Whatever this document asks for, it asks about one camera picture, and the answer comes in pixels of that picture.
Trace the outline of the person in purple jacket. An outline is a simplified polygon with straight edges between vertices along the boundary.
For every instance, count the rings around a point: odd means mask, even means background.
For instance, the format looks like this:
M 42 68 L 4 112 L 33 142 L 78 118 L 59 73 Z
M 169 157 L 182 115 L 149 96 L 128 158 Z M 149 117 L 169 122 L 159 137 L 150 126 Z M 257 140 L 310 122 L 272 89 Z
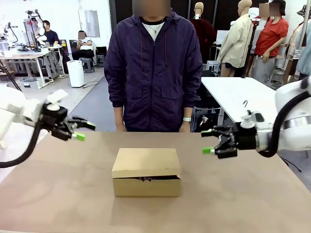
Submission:
M 119 22 L 104 64 L 109 99 L 123 107 L 128 132 L 179 132 L 184 107 L 194 108 L 203 70 L 193 24 L 171 0 L 133 0 Z

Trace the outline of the clear plastic storage bin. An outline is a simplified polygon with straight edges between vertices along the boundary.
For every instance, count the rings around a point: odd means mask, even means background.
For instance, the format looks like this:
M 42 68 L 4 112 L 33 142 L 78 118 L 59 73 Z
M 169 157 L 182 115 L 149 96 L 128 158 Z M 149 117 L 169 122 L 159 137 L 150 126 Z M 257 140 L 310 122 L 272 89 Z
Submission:
M 20 77 L 20 84 L 25 88 L 40 88 L 41 82 L 37 78 Z

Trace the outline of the black tripod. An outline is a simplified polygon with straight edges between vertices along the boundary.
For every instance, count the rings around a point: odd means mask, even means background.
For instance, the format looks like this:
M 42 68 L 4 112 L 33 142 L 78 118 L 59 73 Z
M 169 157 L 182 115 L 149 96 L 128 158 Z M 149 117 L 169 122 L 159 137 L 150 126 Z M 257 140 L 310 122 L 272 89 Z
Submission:
M 7 79 L 13 84 L 15 89 L 22 91 L 17 82 L 15 81 L 15 78 L 13 77 L 13 73 L 10 72 L 7 67 L 2 63 L 0 60 L 0 73 L 4 73 Z

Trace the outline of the mannequin in beige jacket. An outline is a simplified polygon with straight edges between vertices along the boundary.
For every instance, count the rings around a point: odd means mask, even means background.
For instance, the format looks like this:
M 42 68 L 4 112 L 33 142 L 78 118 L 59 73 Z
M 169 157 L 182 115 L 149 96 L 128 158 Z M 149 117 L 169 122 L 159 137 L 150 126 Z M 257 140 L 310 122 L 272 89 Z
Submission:
M 243 73 L 253 30 L 249 16 L 251 6 L 252 0 L 238 3 L 239 18 L 225 36 L 217 58 L 221 65 L 221 77 L 238 77 Z

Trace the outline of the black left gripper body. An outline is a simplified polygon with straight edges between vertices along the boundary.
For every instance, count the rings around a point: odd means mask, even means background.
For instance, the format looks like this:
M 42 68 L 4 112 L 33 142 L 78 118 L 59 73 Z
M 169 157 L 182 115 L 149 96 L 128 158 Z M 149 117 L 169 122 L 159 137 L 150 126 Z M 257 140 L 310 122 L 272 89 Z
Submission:
M 51 110 L 52 104 L 43 104 L 40 112 L 40 129 L 47 130 L 53 137 L 68 141 L 69 139 L 78 139 L 74 133 L 73 123 L 67 119 L 68 110 L 61 106 L 56 106 Z

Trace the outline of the white table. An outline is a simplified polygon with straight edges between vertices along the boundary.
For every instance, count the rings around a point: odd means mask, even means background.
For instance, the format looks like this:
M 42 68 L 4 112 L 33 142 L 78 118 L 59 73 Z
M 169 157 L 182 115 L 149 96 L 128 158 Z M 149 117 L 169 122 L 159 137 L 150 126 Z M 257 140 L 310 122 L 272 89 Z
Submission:
M 273 123 L 277 110 L 275 91 L 253 78 L 203 77 L 202 84 L 233 122 L 241 122 L 246 111 L 258 111 Z

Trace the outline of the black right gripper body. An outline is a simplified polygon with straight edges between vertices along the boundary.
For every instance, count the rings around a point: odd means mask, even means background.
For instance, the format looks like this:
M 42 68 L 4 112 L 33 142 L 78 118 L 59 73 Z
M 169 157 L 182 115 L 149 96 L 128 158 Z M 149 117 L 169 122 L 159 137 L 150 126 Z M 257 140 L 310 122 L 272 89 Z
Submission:
M 231 126 L 215 126 L 219 144 L 215 147 L 215 154 L 219 159 L 238 156 L 238 150 L 254 150 L 257 148 L 257 130 L 254 127 L 243 128 L 241 123 Z

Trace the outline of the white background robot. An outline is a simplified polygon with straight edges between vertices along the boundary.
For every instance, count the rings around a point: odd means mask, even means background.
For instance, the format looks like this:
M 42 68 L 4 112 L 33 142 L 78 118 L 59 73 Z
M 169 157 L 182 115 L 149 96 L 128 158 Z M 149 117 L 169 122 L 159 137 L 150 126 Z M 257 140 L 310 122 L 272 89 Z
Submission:
M 27 10 L 26 14 L 27 18 L 24 19 L 26 44 L 39 52 L 41 48 L 46 47 L 45 41 L 47 40 L 43 20 L 37 9 Z

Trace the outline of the white background desk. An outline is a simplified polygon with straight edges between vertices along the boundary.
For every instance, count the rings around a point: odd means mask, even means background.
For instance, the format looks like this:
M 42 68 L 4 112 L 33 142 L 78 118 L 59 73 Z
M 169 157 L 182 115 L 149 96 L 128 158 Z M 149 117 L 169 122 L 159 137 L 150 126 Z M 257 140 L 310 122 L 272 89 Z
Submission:
M 17 52 L 16 50 L 3 51 L 0 54 L 0 66 L 7 69 L 25 68 L 27 80 L 33 79 L 39 89 L 53 83 L 59 75 L 63 75 L 62 46 L 42 48 L 40 52 Z

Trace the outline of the seated person in dark shirt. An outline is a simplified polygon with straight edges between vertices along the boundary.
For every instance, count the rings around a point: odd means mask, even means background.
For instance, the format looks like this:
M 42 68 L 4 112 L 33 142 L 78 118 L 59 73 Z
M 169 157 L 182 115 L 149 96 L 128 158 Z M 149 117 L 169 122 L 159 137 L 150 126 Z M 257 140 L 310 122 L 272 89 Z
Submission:
M 47 20 L 44 20 L 43 21 L 43 25 L 45 27 L 45 33 L 44 35 L 46 36 L 46 40 L 45 42 L 49 42 L 50 46 L 53 47 L 55 45 L 58 45 L 59 44 L 59 38 L 58 38 L 58 35 L 55 31 L 52 31 L 50 29 L 50 22 L 47 21 Z M 60 55 L 63 55 L 63 49 L 59 49 L 58 52 L 55 52 L 55 57 L 57 59 L 57 62 L 61 62 L 63 63 L 63 59 L 60 58 Z

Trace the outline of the person's right forearm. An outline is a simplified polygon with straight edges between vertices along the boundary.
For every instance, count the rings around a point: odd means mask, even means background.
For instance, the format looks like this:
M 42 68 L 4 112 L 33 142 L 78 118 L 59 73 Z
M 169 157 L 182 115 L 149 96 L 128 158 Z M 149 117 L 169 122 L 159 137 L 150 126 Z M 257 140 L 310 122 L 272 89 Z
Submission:
M 114 107 L 114 116 L 116 124 L 123 124 L 123 107 Z

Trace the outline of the mannequin in dark red garment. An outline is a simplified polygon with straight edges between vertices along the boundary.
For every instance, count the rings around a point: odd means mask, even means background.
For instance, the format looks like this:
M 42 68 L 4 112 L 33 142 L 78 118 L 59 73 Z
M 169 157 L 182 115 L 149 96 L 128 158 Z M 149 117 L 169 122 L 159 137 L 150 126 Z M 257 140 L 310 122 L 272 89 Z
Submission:
M 194 17 L 190 20 L 194 25 L 200 44 L 200 53 L 204 64 L 207 63 L 210 56 L 210 48 L 216 41 L 216 31 L 212 24 L 202 18 L 204 4 L 197 2 L 194 6 Z

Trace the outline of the grey wall panel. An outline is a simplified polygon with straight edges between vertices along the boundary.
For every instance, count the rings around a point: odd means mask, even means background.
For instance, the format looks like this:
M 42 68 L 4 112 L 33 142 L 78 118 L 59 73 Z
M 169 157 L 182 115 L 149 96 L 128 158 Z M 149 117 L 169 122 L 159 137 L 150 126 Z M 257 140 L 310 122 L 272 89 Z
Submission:
M 81 30 L 84 31 L 88 37 L 100 37 L 100 28 L 98 21 L 98 13 L 94 10 L 79 10 L 79 20 Z

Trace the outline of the seated person in white shirt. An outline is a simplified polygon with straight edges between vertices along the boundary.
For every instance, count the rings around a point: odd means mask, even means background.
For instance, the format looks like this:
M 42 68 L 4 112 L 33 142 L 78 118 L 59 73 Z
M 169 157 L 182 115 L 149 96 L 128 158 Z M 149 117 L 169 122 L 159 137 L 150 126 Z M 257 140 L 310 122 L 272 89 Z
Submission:
M 81 58 L 93 59 L 94 49 L 93 42 L 90 37 L 87 36 L 86 32 L 80 30 L 78 32 L 78 42 L 76 51 L 72 52 L 73 60 L 79 60 Z

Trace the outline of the white air purifier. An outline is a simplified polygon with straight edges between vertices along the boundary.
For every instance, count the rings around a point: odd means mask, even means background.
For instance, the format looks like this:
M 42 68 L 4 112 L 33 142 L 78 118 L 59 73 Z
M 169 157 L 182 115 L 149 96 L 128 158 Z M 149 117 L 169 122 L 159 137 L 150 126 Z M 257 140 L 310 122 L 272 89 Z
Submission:
M 79 88 L 85 85 L 83 65 L 80 60 L 71 60 L 67 62 L 70 85 Z

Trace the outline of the brown cardboard box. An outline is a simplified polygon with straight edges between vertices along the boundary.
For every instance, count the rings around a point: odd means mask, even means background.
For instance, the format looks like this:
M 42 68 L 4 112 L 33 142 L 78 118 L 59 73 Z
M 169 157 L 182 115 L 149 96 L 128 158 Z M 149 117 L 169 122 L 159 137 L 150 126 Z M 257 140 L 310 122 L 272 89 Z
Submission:
M 133 177 L 177 175 L 180 180 L 140 181 Z M 120 148 L 112 167 L 117 197 L 178 197 L 181 167 L 173 148 Z

